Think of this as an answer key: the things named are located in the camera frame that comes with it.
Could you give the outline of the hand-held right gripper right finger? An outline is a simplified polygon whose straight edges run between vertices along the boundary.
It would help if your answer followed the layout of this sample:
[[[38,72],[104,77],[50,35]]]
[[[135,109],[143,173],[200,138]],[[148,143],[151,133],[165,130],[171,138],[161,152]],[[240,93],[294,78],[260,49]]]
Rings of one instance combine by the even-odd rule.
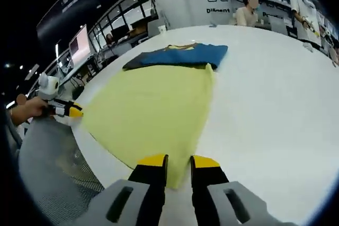
[[[267,204],[240,182],[230,182],[211,158],[190,157],[192,204],[198,225],[291,225],[267,210]]]

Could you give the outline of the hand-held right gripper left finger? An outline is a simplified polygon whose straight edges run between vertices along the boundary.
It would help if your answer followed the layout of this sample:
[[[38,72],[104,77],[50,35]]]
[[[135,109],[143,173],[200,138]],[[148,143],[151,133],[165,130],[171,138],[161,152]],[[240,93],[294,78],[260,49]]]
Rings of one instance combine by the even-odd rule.
[[[96,196],[84,214],[85,225],[158,225],[165,203],[168,155],[138,161],[128,179]]]

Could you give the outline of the person's left hand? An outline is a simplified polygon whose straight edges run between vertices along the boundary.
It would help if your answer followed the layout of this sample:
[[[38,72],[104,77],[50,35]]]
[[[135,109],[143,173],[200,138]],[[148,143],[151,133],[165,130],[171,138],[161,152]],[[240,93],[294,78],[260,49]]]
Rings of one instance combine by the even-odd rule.
[[[36,96],[28,100],[25,104],[28,117],[41,116],[43,111],[48,108],[48,103]]]

